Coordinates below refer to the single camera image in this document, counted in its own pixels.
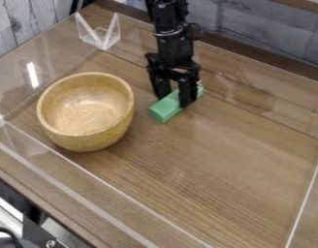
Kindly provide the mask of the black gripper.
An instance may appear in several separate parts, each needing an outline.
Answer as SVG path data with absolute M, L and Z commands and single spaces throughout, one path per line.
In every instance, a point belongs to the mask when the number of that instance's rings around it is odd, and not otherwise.
M 172 92 L 172 80 L 180 82 L 180 106 L 188 108 L 198 99 L 201 65 L 193 60 L 194 42 L 200 40 L 196 25 L 157 26 L 157 51 L 146 54 L 154 93 L 164 99 Z

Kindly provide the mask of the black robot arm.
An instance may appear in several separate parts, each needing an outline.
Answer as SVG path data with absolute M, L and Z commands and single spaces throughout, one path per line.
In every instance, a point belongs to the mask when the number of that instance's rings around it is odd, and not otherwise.
M 172 81 L 180 84 L 180 107 L 188 108 L 198 97 L 201 65 L 193 60 L 194 33 L 198 24 L 186 20 L 186 0 L 145 0 L 150 19 L 154 23 L 154 37 L 158 50 L 149 52 L 148 72 L 160 99 L 173 92 Z

